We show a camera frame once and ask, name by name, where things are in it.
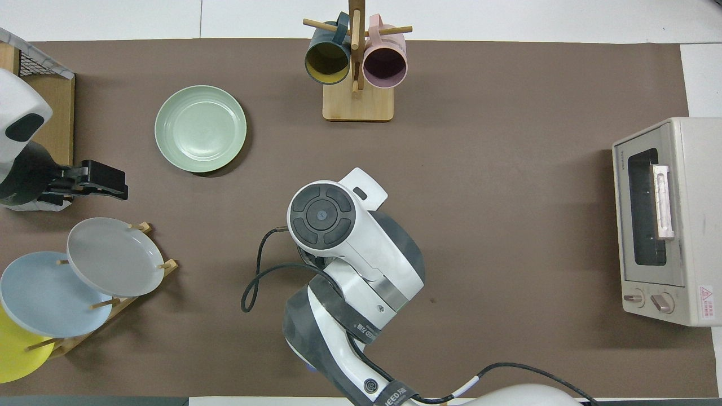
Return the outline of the grey plate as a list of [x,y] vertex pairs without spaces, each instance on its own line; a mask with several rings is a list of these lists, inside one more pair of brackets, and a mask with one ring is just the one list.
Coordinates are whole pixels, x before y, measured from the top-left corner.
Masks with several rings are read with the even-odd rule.
[[164,279],[164,259],[155,242],[113,218],[80,221],[67,237],[68,261],[91,288],[113,297],[138,297]]

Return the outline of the light green plate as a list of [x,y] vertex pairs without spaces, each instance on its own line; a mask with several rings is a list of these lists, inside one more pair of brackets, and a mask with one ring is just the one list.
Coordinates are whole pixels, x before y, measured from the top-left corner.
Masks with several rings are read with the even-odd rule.
[[178,90],[163,103],[154,124],[155,141],[171,165],[209,173],[229,164],[241,151],[248,122],[229,92],[211,85]]

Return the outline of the light blue plate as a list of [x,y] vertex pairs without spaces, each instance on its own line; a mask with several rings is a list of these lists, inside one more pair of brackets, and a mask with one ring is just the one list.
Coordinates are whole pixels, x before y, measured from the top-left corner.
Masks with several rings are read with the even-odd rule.
[[86,285],[67,255],[39,251],[13,260],[0,276],[0,303],[19,326],[51,338],[85,335],[108,320],[112,306],[91,306],[111,299]]

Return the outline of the yellow plate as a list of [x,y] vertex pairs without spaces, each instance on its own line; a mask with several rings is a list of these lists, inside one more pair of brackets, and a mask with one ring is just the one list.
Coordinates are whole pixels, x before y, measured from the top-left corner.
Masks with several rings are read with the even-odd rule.
[[26,351],[47,337],[34,334],[16,324],[0,305],[0,383],[7,383],[33,373],[50,357],[54,344]]

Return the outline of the dark teal mug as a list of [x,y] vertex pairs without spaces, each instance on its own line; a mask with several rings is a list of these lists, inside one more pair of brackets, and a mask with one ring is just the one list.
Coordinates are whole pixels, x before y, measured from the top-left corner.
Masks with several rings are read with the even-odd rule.
[[333,30],[317,28],[305,54],[305,69],[322,85],[343,81],[350,72],[351,39],[348,35],[350,16],[340,12],[336,21],[328,21]]

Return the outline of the wooden mug tree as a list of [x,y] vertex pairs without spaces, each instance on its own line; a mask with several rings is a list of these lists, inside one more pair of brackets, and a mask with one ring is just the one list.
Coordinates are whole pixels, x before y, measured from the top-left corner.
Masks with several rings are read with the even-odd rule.
[[[347,0],[351,39],[350,72],[346,78],[333,85],[323,86],[322,116],[327,121],[388,122],[394,118],[394,89],[382,89],[369,84],[363,75],[363,57],[369,38],[369,19],[366,16],[366,0]],[[304,19],[304,25],[323,30],[333,30],[327,21]],[[381,30],[381,34],[410,33],[411,26]]]

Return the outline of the pink mug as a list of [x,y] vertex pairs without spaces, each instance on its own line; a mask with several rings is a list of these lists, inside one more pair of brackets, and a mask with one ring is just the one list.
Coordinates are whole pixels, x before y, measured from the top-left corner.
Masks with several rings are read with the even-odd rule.
[[398,86],[407,76],[407,44],[404,34],[381,34],[381,30],[393,27],[384,24],[379,14],[369,18],[363,75],[369,84],[382,89]]

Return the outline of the brown table mat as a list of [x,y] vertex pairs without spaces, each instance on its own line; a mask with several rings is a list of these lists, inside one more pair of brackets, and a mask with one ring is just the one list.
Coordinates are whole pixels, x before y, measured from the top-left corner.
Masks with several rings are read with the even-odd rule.
[[[153,225],[179,268],[67,355],[0,396],[339,396],[287,346],[284,304],[310,279],[278,270],[240,298],[261,237],[294,193],[354,167],[420,247],[425,287],[369,357],[423,396],[490,363],[547,370],[594,398],[714,398],[711,330],[622,308],[611,146],[688,115],[676,45],[412,41],[388,123],[327,122],[306,39],[39,43],[76,74],[75,155],[126,173],[127,201],[0,210],[0,272],[63,251],[93,217]],[[161,105],[193,85],[243,108],[240,153],[209,173],[160,153]]]

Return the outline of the white toaster oven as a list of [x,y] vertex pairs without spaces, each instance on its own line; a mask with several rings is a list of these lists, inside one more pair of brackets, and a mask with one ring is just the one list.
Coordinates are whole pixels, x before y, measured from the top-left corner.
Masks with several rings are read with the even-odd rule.
[[722,326],[722,117],[673,117],[612,144],[622,308]]

